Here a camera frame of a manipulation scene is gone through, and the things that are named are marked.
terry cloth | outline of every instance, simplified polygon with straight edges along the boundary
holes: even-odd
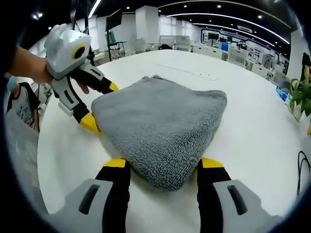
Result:
[[[193,91],[156,75],[98,97],[92,111],[139,176],[173,191],[197,166],[226,105],[223,91]]]

finger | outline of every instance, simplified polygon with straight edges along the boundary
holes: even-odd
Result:
[[[87,87],[86,85],[84,85],[84,84],[82,84],[82,83],[80,83],[80,82],[78,82],[78,81],[77,81],[77,83],[78,83],[79,87],[81,87],[82,91],[83,91],[85,94],[88,94],[88,93],[89,93],[89,89],[88,89],[88,87]]]

green plant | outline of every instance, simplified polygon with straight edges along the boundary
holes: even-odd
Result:
[[[291,82],[290,94],[292,99],[290,101],[290,109],[293,112],[296,105],[301,104],[301,112],[305,112],[308,117],[311,114],[311,83],[308,79],[299,82],[293,79]]]

ceiling light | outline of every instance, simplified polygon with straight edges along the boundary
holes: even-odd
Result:
[[[220,14],[212,14],[212,13],[183,13],[183,14],[175,14],[175,15],[169,15],[167,17],[172,17],[172,16],[191,16],[191,15],[204,15],[204,16],[220,16],[220,17],[226,17],[226,18],[232,18],[232,19],[236,19],[236,20],[240,20],[240,21],[243,21],[243,22],[246,22],[246,23],[250,23],[250,24],[253,24],[257,27],[260,27],[270,33],[272,33],[273,35],[277,36],[278,38],[280,38],[281,40],[283,40],[285,43],[287,43],[288,45],[290,44],[289,41],[287,41],[286,39],[284,39],[282,36],[280,36],[279,34],[276,34],[275,32],[263,27],[263,26],[260,26],[259,24],[256,24],[256,23],[253,23],[251,21],[248,21],[246,19],[242,19],[242,18],[237,18],[237,17],[233,17],[233,16],[226,16],[226,15],[220,15]]]
[[[204,25],[204,26],[220,27],[220,28],[226,28],[226,29],[234,30],[234,31],[236,31],[236,32],[240,32],[240,33],[244,33],[244,34],[253,36],[254,38],[257,38],[257,39],[259,39],[259,40],[262,40],[263,42],[265,42],[265,43],[267,43],[267,44],[269,44],[269,45],[275,47],[274,44],[271,44],[270,42],[268,42],[268,41],[266,41],[266,40],[264,40],[264,39],[262,39],[262,38],[260,38],[260,37],[258,37],[258,36],[252,35],[251,33],[247,33],[247,32],[244,32],[244,31],[235,29],[235,28],[229,28],[229,27],[224,27],[224,26],[220,26],[220,25],[213,25],[213,24],[206,24],[206,23],[194,23],[194,25]]]
[[[99,3],[101,2],[101,0],[97,0],[91,10],[91,12],[89,13],[88,17],[91,18],[94,14],[94,12],[96,11],[96,8],[98,7]]]

desk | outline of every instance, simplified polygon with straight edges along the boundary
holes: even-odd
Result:
[[[193,90],[219,89],[228,105],[204,157],[222,162],[232,179],[255,192],[263,208],[284,216],[295,201],[299,126],[275,86],[258,75],[220,59],[195,53],[159,50],[132,55],[98,67],[122,89],[155,74]],[[90,108],[100,94],[82,94]],[[95,178],[111,157],[121,155],[105,136],[81,128],[57,106],[53,96],[38,142],[38,173],[49,213],[87,178]],[[176,192],[162,192],[132,174],[126,225],[129,233],[199,232],[200,215],[193,176]]]

